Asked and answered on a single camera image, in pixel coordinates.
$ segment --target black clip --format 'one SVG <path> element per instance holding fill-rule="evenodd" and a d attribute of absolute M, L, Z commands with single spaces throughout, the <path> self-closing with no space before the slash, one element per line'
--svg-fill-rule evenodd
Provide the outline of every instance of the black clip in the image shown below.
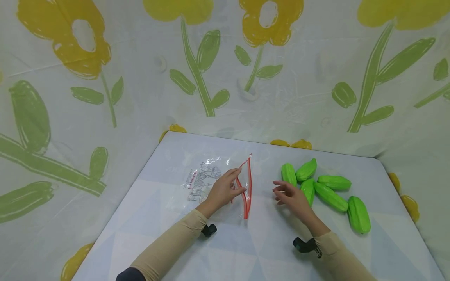
<path fill-rule="evenodd" d="M 202 233 L 206 237 L 211 237 L 211 235 L 213 235 L 216 231 L 217 228 L 212 223 L 209 226 L 205 225 L 205 227 L 202 229 Z"/>
<path fill-rule="evenodd" d="M 317 254 L 317 258 L 322 257 L 322 251 L 317 247 L 314 238 L 311 238 L 308 242 L 305 243 L 302 239 L 297 237 L 294 239 L 294 242 L 292 242 L 292 245 L 294 245 L 295 249 L 297 249 L 300 253 L 309 253 L 315 251 Z"/>

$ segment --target table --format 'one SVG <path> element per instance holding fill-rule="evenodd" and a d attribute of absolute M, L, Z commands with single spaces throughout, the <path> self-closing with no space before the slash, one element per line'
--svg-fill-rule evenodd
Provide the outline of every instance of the table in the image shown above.
<path fill-rule="evenodd" d="M 339 194 L 345 199 L 358 196 L 365 202 L 372 229 L 366 235 L 355 233 L 346 214 L 334 211 L 318 197 L 314 211 L 378 280 L 444 281 L 378 160 L 176 132 L 168 132 L 158 145 L 73 280 L 115 280 L 192 208 L 192 201 L 183 205 L 176 198 L 183 198 L 178 195 L 186 191 L 183 187 L 193 171 L 218 156 L 230 158 L 228 164 L 233 168 L 250 153 L 249 219 L 239 216 L 242 200 L 237 197 L 210 219 L 217 232 L 210 238 L 201 236 L 164 280 L 330 280 L 314 253 L 300 254 L 292 246 L 295 237 L 306 241 L 311 235 L 288 210 L 274 204 L 271 191 L 272 180 L 281 179 L 282 164 L 289 162 L 298 169 L 314 157 L 318 163 L 315 178 L 336 174 L 352 181 L 350 190 Z M 227 166 L 217 163 L 220 172 L 225 172 Z M 205 185 L 213 178 L 206 178 Z"/>

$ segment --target printed fabric backdrop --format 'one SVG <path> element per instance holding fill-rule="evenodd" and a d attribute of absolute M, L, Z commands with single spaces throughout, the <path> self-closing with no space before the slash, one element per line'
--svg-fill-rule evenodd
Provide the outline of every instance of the printed fabric backdrop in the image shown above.
<path fill-rule="evenodd" d="M 71 280 L 168 130 L 378 158 L 450 280 L 449 14 L 3 0 L 0 280 Z"/>

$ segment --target plastic bag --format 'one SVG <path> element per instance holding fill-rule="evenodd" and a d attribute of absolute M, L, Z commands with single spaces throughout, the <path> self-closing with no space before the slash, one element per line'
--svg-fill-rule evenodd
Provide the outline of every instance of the plastic bag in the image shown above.
<path fill-rule="evenodd" d="M 227 216 L 235 213 L 236 208 L 240 208 L 240 216 L 248 219 L 248 213 L 252 204 L 252 174 L 250 168 L 250 156 L 240 165 L 239 162 L 231 160 L 231 158 L 215 156 L 208 157 L 192 168 L 187 169 L 187 176 L 184 183 L 180 187 L 175 188 L 173 196 L 169 200 L 168 209 L 181 214 L 187 214 L 195 209 L 200 203 L 206 200 L 212 186 L 218 178 L 226 171 L 236 167 L 242 167 L 242 171 L 238 178 L 234 181 L 231 188 L 245 187 L 246 192 L 242 193 L 242 203 L 237 202 L 236 197 L 232 204 L 228 204 L 215 217 Z"/>

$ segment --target beige sleeve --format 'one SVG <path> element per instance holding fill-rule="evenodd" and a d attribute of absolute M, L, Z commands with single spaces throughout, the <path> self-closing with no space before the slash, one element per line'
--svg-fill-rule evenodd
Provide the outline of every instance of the beige sleeve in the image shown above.
<path fill-rule="evenodd" d="M 197 210 L 192 210 L 174 224 L 131 264 L 138 269 L 146 281 L 157 281 L 172 268 L 178 258 L 200 235 L 207 219 Z"/>
<path fill-rule="evenodd" d="M 334 232 L 314 239 L 322 251 L 322 263 L 335 281 L 376 281 Z"/>

